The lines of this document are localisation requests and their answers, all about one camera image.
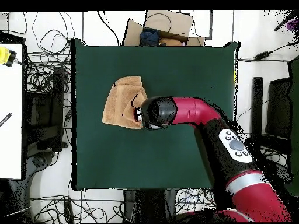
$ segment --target white floor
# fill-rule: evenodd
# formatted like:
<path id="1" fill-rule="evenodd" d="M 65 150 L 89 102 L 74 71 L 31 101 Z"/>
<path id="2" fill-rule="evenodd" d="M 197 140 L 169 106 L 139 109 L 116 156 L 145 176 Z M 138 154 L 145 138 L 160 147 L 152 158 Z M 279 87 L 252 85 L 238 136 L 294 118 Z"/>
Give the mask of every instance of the white floor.
<path id="1" fill-rule="evenodd" d="M 196 31 L 201 36 L 207 35 L 205 21 L 200 16 L 200 12 L 195 11 L 196 22 L 199 23 Z M 116 38 L 110 30 L 100 21 L 96 12 L 84 12 L 84 25 L 82 25 L 82 12 L 67 12 L 72 19 L 72 25 L 75 34 L 72 31 L 71 21 L 66 14 L 62 12 L 67 24 L 68 34 L 70 37 L 83 39 L 90 46 L 116 45 Z M 32 26 L 36 18 L 36 13 L 25 13 L 28 24 L 28 31 L 24 35 L 28 52 L 41 51 L 34 37 Z M 109 26 L 117 34 L 120 43 L 123 40 L 123 34 L 126 29 L 127 19 L 132 18 L 138 23 L 143 24 L 145 12 L 106 12 Z M 223 46 L 230 41 L 240 41 L 239 58 L 252 58 L 254 55 L 263 51 L 270 51 L 283 46 L 289 42 L 295 41 L 292 32 L 282 27 L 279 31 L 274 32 L 274 28 L 281 21 L 282 13 L 263 10 L 214 10 L 213 11 L 213 38 L 207 40 L 207 46 Z M 25 22 L 23 13 L 11 13 L 9 21 L 9 29 L 17 32 L 25 31 Z M 0 14 L 0 30 L 6 29 L 6 16 Z M 65 26 L 58 12 L 40 12 L 37 16 L 33 30 L 36 33 L 38 41 L 51 29 L 57 29 L 65 34 Z M 50 47 L 52 39 L 56 33 L 50 33 L 46 37 L 42 45 Z M 65 40 L 57 37 L 54 43 L 54 50 L 63 47 Z M 274 52 L 269 56 L 269 60 L 291 60 L 299 55 L 297 46 L 286 47 Z M 268 98 L 267 88 L 271 80 L 288 77 L 286 62 L 239 62 L 238 66 L 238 107 L 237 116 L 251 107 L 251 84 L 254 76 L 264 78 L 264 95 L 263 100 Z M 265 130 L 267 104 L 263 105 L 263 130 Z M 239 124 L 245 132 L 249 132 L 250 111 L 239 119 Z M 30 196 L 31 198 L 51 197 L 55 195 L 67 195 L 68 184 L 71 177 L 71 147 L 64 149 L 57 163 L 44 171 L 37 173 L 33 179 Z M 69 190 L 69 195 L 74 200 L 80 200 L 81 193 Z M 119 202 L 123 200 L 122 190 L 88 190 L 86 193 L 88 200 L 111 200 L 110 202 L 88 201 L 91 208 L 102 208 L 108 219 L 115 213 L 113 207 L 119 206 Z M 32 201 L 32 213 L 35 215 L 42 207 L 46 206 L 49 200 Z M 82 201 L 82 206 L 87 208 L 86 202 Z M 58 209 L 63 212 L 63 204 L 58 204 Z M 74 214 L 80 213 L 80 208 L 73 205 Z M 98 210 L 93 213 L 97 218 L 103 217 L 103 213 Z M 41 221 L 48 220 L 47 214 L 40 216 Z M 87 217 L 82 223 L 92 223 L 94 220 Z M 98 222 L 105 222 L 105 217 Z M 121 222 L 118 216 L 113 218 L 110 223 Z"/>

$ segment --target dark green mat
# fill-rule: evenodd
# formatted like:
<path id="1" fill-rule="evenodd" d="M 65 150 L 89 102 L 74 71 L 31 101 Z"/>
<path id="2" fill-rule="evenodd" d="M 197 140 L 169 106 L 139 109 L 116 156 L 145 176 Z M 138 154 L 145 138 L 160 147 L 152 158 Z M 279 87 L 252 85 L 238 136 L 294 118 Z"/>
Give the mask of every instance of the dark green mat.
<path id="1" fill-rule="evenodd" d="M 148 97 L 207 98 L 232 119 L 238 46 L 86 47 L 75 40 L 77 190 L 210 187 L 191 126 L 131 130 L 102 124 L 102 114 L 113 83 L 138 75 Z"/>
<path id="2" fill-rule="evenodd" d="M 292 102 L 292 131 L 291 131 L 291 170 L 293 181 L 286 188 L 291 195 L 299 196 L 299 57 L 288 63 L 288 70 L 292 79 L 290 99 Z"/>

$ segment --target screwdriver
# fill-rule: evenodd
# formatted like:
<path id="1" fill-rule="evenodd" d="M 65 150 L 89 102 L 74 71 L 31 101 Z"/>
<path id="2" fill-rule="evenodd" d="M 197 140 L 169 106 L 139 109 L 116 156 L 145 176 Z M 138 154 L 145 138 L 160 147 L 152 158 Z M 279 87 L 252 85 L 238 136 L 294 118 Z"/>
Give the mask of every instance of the screwdriver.
<path id="1" fill-rule="evenodd" d="M 13 63 L 22 65 L 22 63 L 16 58 L 16 52 L 0 46 L 0 65 L 3 64 L 11 67 Z"/>

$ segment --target black power adapter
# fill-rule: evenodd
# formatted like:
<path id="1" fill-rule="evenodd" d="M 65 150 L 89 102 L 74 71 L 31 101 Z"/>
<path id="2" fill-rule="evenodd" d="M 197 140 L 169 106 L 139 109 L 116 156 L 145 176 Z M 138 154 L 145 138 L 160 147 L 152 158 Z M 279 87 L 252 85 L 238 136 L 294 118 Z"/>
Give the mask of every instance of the black power adapter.
<path id="1" fill-rule="evenodd" d="M 64 203 L 64 217 L 67 221 L 67 224 L 75 224 L 74 222 L 74 213 L 72 211 L 72 202 L 66 201 Z"/>

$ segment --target brown towel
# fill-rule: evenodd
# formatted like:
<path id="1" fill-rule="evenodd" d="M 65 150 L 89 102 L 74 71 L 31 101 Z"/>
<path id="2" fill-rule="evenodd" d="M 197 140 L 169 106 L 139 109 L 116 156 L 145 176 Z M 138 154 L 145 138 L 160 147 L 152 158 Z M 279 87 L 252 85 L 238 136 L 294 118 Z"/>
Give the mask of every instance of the brown towel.
<path id="1" fill-rule="evenodd" d="M 102 122 L 129 129 L 141 129 L 142 123 L 134 119 L 134 110 L 140 107 L 146 98 L 140 76 L 120 78 L 110 90 Z"/>
<path id="2" fill-rule="evenodd" d="M 172 38 L 162 38 L 159 40 L 159 42 L 160 44 L 166 44 L 166 46 L 183 46 L 182 42 Z"/>

